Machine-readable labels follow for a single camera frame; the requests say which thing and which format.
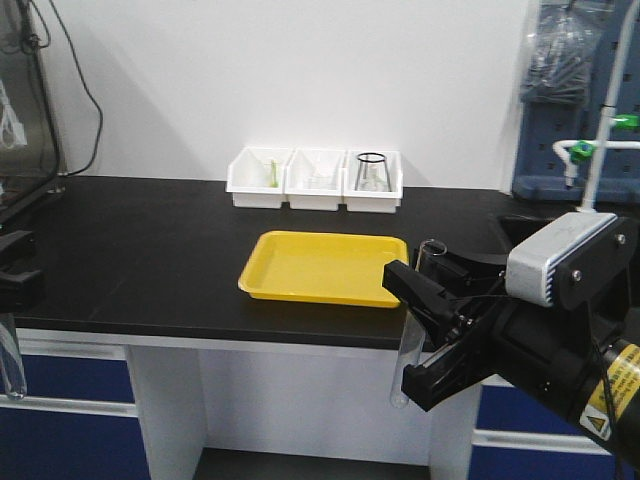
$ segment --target white storage bin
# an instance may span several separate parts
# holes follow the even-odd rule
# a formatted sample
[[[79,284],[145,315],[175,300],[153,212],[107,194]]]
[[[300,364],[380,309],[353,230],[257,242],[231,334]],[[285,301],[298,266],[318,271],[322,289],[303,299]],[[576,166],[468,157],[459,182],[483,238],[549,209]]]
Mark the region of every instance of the white storage bin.
[[[386,156],[391,191],[363,190],[356,188],[360,161],[358,155],[364,152],[375,152]],[[380,169],[380,184],[386,186],[386,172],[382,163],[370,164]],[[344,203],[350,212],[395,213],[402,199],[402,162],[400,152],[381,150],[349,150],[344,172]]]
[[[236,207],[280,208],[291,148],[245,147],[227,170],[227,192]]]
[[[343,150],[296,150],[284,188],[291,208],[337,210],[342,201],[344,157]]]

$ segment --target cabinet door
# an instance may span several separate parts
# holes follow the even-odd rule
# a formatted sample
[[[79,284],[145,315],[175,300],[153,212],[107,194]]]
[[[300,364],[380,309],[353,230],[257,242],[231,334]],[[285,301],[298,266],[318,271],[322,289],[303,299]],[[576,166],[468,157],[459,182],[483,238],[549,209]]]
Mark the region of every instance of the cabinet door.
[[[477,428],[582,435],[564,419],[514,387],[483,386]]]
[[[474,447],[469,480],[601,480],[613,478],[610,455]],[[633,473],[625,468],[625,478]]]
[[[0,408],[0,478],[148,480],[138,419]]]
[[[23,355],[29,396],[133,403],[127,362]]]

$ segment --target white wall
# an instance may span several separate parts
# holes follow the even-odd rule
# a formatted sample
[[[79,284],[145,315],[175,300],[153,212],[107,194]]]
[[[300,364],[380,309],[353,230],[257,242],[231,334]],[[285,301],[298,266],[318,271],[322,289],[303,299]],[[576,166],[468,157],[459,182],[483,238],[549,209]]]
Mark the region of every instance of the white wall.
[[[44,0],[72,168],[96,115]],[[400,150],[405,184],[508,185],[532,0],[55,0],[99,175],[224,179],[243,145]]]

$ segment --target blue pegboard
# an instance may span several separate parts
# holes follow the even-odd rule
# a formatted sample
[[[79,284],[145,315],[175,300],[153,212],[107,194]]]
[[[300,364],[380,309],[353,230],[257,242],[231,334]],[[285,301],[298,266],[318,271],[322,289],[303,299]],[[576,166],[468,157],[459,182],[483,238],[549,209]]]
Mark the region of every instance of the blue pegboard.
[[[533,200],[579,201],[589,164],[571,190],[565,188],[564,164],[551,146],[557,140],[594,139],[600,105],[609,86],[620,25],[631,0],[616,0],[615,10],[594,56],[589,101],[586,105],[528,103],[525,105],[513,178],[515,196]],[[618,99],[618,113],[640,115],[640,25],[633,42]],[[612,131],[611,140],[640,141],[638,131]],[[598,188],[598,201],[640,204],[640,151],[609,150]]]

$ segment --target yellow warning sticker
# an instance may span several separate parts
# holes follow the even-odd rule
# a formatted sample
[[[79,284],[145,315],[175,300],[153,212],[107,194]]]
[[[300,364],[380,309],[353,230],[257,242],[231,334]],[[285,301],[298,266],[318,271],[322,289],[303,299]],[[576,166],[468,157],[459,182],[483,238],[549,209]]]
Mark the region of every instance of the yellow warning sticker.
[[[620,418],[640,389],[640,347],[627,345],[607,370],[616,418]],[[585,405],[580,424],[604,440],[611,436],[604,383],[600,381]]]

